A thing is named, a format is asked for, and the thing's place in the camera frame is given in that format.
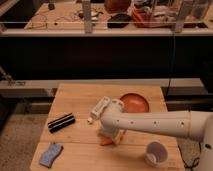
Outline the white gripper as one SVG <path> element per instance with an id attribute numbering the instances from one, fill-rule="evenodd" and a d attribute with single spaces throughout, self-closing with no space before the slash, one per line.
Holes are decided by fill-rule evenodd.
<path id="1" fill-rule="evenodd" d="M 118 134 L 119 132 L 120 132 L 120 131 L 109 132 L 109 131 L 107 131 L 104 127 L 100 127 L 100 128 L 97 130 L 97 135 L 99 136 L 99 134 L 102 133 L 102 134 L 106 135 L 107 137 L 114 139 L 114 138 L 117 136 L 117 134 Z"/>

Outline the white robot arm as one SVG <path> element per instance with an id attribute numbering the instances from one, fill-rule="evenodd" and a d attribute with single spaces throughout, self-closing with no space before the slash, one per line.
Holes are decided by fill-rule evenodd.
<path id="1" fill-rule="evenodd" d="M 101 131 L 114 142 L 120 130 L 189 138 L 203 143 L 196 171 L 213 171 L 213 112 L 124 113 L 118 99 L 96 106 Z"/>

